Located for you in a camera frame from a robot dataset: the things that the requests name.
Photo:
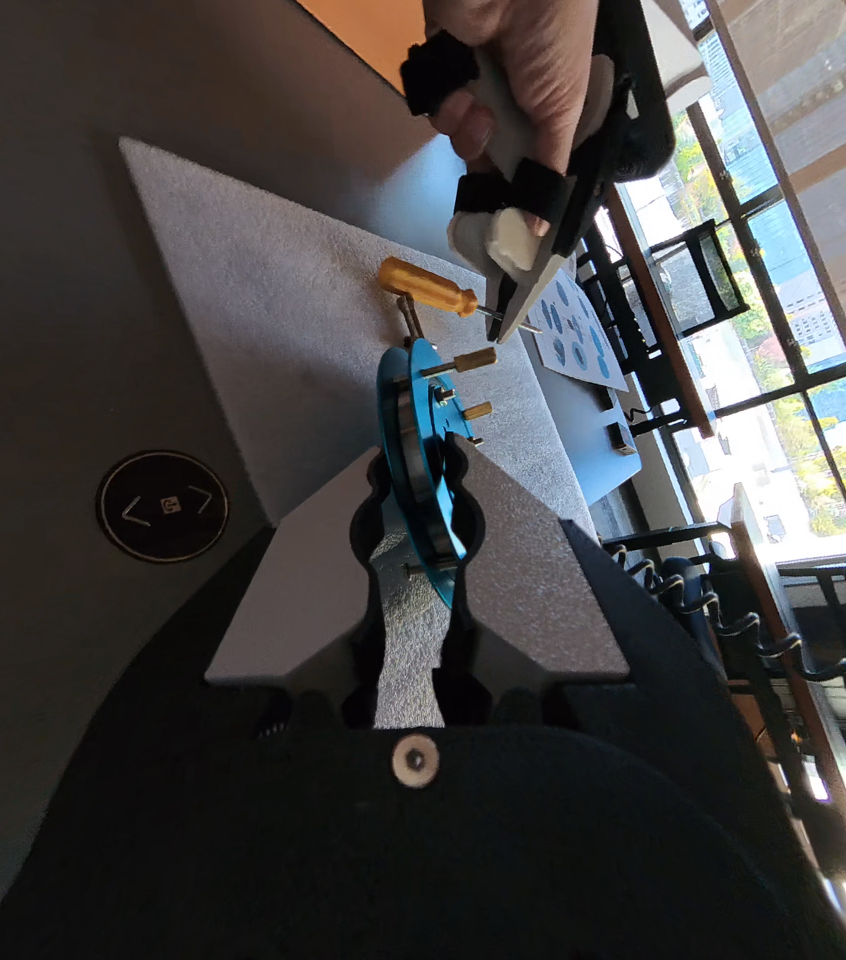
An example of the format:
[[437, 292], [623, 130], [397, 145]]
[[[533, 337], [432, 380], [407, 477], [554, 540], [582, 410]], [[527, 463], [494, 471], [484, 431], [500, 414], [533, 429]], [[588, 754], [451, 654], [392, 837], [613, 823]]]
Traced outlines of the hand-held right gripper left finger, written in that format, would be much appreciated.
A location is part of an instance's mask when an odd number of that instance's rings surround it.
[[280, 523], [206, 671], [213, 686], [322, 694], [374, 724], [385, 653], [379, 576], [385, 456], [377, 446]]

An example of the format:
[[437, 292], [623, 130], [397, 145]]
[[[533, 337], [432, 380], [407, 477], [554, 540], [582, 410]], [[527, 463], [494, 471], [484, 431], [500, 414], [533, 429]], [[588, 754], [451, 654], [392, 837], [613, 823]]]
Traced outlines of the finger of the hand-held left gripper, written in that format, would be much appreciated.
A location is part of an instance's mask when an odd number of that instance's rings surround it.
[[572, 276], [570, 254], [562, 257], [541, 251], [527, 270], [516, 267], [504, 270], [487, 251], [482, 258], [487, 281], [486, 298], [493, 302], [490, 311], [501, 314], [501, 318], [486, 320], [487, 340], [491, 344], [505, 343], [510, 338], [559, 271], [569, 278]]

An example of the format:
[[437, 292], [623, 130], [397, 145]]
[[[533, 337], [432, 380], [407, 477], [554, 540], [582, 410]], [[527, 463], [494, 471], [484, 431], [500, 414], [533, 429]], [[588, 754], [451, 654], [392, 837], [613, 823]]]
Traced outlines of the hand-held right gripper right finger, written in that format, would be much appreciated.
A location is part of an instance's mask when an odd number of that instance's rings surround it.
[[487, 723], [512, 692], [545, 701], [562, 686], [615, 684], [629, 663], [564, 522], [469, 440], [450, 434], [444, 477], [464, 546], [433, 671], [447, 726]]

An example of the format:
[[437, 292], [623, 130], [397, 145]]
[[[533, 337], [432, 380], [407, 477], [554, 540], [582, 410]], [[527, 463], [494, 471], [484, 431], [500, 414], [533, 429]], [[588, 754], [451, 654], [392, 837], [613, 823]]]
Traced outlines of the yellow handled screwdriver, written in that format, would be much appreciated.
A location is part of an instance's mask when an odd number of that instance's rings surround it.
[[468, 318], [475, 313], [493, 320], [502, 318], [500, 311], [480, 304], [474, 290], [464, 290], [450, 279], [395, 257], [386, 258], [381, 263], [378, 282], [388, 293], [396, 296], [410, 294], [415, 304], [446, 311], [460, 318]]

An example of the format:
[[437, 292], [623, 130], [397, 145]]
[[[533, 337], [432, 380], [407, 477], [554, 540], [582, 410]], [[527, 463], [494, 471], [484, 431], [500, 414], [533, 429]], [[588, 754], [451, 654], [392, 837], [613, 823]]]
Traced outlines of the metal socket wrench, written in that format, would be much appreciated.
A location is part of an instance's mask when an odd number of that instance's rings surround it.
[[402, 316], [404, 317], [406, 326], [408, 328], [408, 335], [404, 340], [404, 349], [409, 351], [413, 344], [417, 340], [424, 340], [429, 342], [435, 350], [438, 347], [431, 341], [428, 340], [425, 331], [422, 328], [422, 324], [419, 320], [419, 317], [416, 312], [415, 301], [411, 294], [398, 294], [396, 299], [396, 306], [400, 310]]

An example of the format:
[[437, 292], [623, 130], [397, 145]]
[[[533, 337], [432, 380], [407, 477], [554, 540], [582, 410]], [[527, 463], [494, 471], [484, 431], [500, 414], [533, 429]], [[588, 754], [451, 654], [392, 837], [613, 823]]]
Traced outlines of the blue round base plate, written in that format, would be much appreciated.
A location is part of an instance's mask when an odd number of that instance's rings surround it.
[[448, 608], [473, 543], [475, 514], [456, 499], [461, 468], [448, 440], [472, 441], [449, 362], [429, 340], [394, 346], [377, 374], [382, 449], [418, 566]]

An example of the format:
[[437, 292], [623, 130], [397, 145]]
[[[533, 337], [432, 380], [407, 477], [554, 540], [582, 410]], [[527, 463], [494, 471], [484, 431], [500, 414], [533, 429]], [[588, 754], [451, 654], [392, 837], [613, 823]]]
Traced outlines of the round black desk button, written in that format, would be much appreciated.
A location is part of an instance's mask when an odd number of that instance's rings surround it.
[[169, 565], [198, 558], [221, 539], [230, 498], [203, 462], [178, 451], [149, 450], [109, 469], [94, 507], [101, 531], [122, 553]]

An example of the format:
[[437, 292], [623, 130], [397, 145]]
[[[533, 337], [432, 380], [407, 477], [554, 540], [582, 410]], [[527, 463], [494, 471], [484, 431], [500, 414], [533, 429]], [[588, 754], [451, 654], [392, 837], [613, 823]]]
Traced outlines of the wooden top desk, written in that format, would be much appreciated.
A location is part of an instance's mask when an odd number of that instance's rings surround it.
[[846, 883], [846, 744], [826, 697], [825, 683], [841, 681], [846, 691], [846, 657], [834, 666], [813, 669], [795, 615], [775, 563], [765, 551], [759, 522], [741, 483], [734, 486], [730, 536], [742, 573], [758, 602], [758, 615], [769, 642], [755, 642], [757, 664], [773, 661], [782, 669], [795, 711], [813, 748], [813, 761], [826, 799], [813, 796], [804, 761], [789, 724], [772, 739], [795, 818], [803, 825], [825, 878]]

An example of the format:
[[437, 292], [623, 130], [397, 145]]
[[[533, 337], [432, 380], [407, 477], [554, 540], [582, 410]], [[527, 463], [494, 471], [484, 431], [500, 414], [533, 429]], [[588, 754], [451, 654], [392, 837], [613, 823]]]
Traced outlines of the dark grey desk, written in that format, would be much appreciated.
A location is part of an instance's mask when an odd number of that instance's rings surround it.
[[[0, 2], [0, 900], [119, 676], [265, 523], [121, 136], [449, 256], [452, 148], [296, 2]], [[100, 530], [146, 450], [220, 473], [202, 557]]]

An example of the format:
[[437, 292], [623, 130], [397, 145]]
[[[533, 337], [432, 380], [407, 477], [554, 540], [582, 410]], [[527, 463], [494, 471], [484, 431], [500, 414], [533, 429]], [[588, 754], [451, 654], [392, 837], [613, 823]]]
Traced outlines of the person's left hand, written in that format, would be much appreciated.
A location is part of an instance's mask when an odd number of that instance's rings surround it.
[[531, 124], [530, 156], [566, 174], [586, 97], [597, 1], [426, 1], [427, 36], [486, 49]]

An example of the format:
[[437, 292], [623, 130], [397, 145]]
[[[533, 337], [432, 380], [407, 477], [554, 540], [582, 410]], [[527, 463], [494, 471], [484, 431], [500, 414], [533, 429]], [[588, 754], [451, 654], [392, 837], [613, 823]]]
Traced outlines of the printed instruction manual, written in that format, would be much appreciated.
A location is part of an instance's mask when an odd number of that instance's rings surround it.
[[527, 315], [531, 357], [552, 373], [622, 393], [628, 384], [594, 306], [567, 266]]

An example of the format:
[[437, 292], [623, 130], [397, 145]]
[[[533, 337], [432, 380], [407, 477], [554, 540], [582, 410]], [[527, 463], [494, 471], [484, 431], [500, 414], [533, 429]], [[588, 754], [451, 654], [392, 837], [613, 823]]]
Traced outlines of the brown wooden side table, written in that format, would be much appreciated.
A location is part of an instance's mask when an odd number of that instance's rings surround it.
[[617, 186], [609, 187], [605, 206], [614, 231], [621, 242], [621, 251], [630, 276], [643, 299], [645, 312], [654, 330], [657, 347], [667, 358], [672, 379], [678, 384], [676, 398], [680, 400], [684, 426], [697, 429], [701, 438], [713, 438], [715, 435], [714, 412], [706, 405], [705, 398], [700, 395], [695, 385], [693, 373], [662, 297], [662, 289], [650, 270], [646, 249], [641, 246], [637, 238]]

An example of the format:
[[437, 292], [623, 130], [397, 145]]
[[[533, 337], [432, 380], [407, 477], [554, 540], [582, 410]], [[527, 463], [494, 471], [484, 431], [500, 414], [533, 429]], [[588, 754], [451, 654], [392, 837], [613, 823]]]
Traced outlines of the black mesh back chair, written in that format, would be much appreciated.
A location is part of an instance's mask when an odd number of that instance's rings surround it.
[[651, 245], [648, 253], [668, 291], [678, 337], [690, 337], [749, 311], [714, 219]]

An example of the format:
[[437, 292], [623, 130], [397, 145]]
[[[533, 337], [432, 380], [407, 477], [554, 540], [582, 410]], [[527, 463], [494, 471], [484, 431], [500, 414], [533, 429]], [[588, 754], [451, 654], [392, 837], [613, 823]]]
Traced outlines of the large window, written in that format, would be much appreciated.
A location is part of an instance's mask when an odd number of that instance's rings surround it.
[[693, 512], [744, 486], [778, 562], [846, 558], [846, 1], [675, 2], [707, 90], [659, 174], [621, 189], [644, 247], [712, 222], [747, 309], [704, 320], [654, 254], [713, 436], [671, 432]]

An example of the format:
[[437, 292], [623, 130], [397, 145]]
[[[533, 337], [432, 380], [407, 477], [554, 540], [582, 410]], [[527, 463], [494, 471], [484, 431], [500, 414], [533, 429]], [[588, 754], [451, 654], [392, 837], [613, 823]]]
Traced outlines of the white foam sheet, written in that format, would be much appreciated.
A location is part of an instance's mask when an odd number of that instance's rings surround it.
[[[377, 371], [406, 325], [376, 277], [416, 260], [460, 286], [474, 273], [382, 239], [174, 153], [120, 149], [266, 520], [277, 527], [381, 442]], [[524, 343], [457, 382], [462, 406], [491, 402], [479, 448], [561, 518], [595, 534], [584, 495]], [[450, 611], [407, 579], [405, 530], [387, 532], [381, 573], [387, 648], [375, 725], [441, 727], [431, 683]]]

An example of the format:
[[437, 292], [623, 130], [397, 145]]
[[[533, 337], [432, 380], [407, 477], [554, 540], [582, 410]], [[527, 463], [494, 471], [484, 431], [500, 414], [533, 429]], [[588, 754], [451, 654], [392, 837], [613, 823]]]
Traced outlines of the orange cardboard box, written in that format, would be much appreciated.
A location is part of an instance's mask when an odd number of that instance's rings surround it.
[[[425, 38], [419, 1], [301, 1], [300, 6], [399, 92], [408, 48]], [[712, 80], [676, 1], [643, 1], [669, 112], [679, 114], [711, 91]]]

